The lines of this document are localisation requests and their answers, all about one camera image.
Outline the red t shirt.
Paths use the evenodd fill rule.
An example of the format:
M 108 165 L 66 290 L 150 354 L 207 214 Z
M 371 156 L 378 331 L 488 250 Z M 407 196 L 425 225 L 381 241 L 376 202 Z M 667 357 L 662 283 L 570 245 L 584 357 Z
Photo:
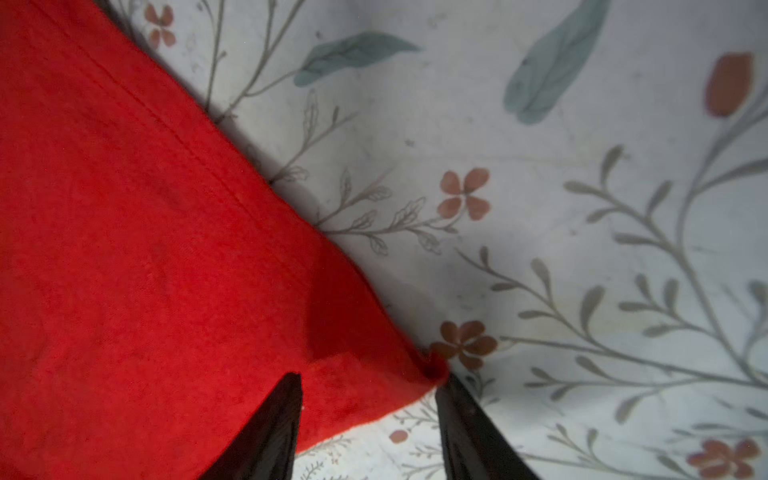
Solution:
M 298 373 L 296 452 L 447 378 L 88 1 L 1 5 L 1 475 L 202 479 Z

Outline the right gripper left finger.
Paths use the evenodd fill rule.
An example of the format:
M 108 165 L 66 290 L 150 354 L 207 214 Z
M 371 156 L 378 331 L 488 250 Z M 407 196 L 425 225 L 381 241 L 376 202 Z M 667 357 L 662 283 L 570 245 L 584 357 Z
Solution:
M 200 477 L 288 480 L 292 477 L 302 411 L 298 373 L 285 374 L 232 443 Z

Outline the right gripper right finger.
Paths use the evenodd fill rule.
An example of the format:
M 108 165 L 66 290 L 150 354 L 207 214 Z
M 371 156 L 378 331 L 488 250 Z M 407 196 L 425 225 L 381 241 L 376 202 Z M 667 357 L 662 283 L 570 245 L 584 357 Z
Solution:
M 448 480 L 538 480 L 455 374 L 435 399 Z

